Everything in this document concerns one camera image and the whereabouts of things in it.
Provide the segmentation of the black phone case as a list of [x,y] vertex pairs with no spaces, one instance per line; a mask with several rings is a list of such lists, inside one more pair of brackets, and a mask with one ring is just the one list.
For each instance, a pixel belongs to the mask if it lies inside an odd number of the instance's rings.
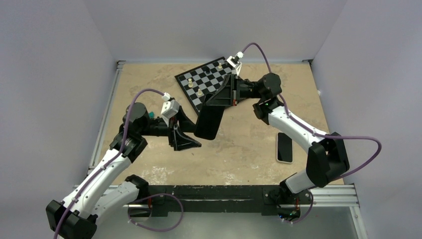
[[206,140],[214,140],[223,117],[224,106],[204,104],[196,122],[194,135]]

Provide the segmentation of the phone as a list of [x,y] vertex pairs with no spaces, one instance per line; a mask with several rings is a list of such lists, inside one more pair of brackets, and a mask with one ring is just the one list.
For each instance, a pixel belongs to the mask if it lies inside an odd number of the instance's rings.
[[277,133],[276,161],[279,163],[293,163],[293,141],[285,133]]

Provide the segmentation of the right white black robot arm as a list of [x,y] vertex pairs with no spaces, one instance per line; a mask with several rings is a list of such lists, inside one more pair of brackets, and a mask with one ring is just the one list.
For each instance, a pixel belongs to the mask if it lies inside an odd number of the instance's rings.
[[350,165],[341,136],[327,134],[297,118],[277,98],[281,91],[281,79],[275,73],[268,73],[256,82],[227,74],[222,86],[215,93],[206,95],[194,135],[215,139],[227,107],[245,99],[258,99],[253,104],[256,117],[280,130],[308,153],[306,168],[280,183],[280,198],[290,203],[300,192],[314,186],[322,188],[336,180],[349,170]]

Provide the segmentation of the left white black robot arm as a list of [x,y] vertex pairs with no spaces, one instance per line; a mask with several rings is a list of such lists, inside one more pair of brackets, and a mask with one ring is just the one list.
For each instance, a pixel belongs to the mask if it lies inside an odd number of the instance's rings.
[[144,104],[133,103],[122,120],[119,133],[94,170],[63,200],[52,200],[47,205],[48,223],[55,238],[91,239],[100,221],[115,209],[132,202],[151,205],[149,184],[136,175],[128,176],[116,189],[104,194],[146,148],[146,136],[167,137],[175,151],[201,147],[186,135],[193,133],[196,125],[175,100],[164,102],[157,118],[149,116]]

